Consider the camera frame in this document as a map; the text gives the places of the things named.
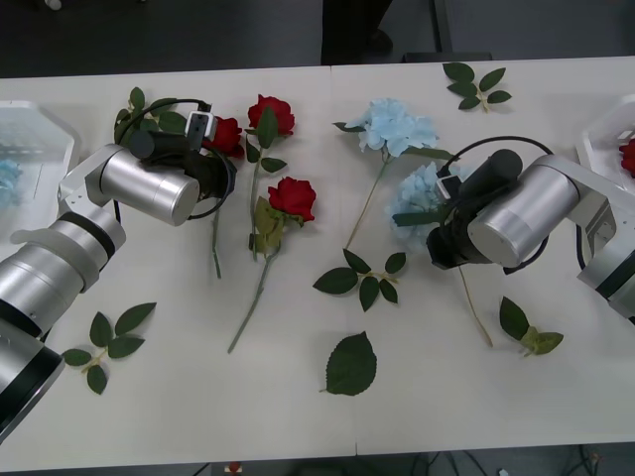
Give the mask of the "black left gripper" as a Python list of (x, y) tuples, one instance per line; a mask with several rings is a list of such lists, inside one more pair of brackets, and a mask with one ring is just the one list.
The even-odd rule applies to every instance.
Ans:
[(233, 163), (214, 150), (188, 152), (184, 170), (199, 183), (199, 201), (224, 198), (233, 191)]

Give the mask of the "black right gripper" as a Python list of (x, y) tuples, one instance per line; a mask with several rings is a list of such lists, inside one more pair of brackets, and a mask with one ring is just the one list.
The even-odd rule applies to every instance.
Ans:
[(471, 242), (467, 233), (468, 221), (453, 218), (448, 224), (433, 229), (427, 238), (432, 263), (443, 270), (466, 264), (484, 264), (485, 257)]

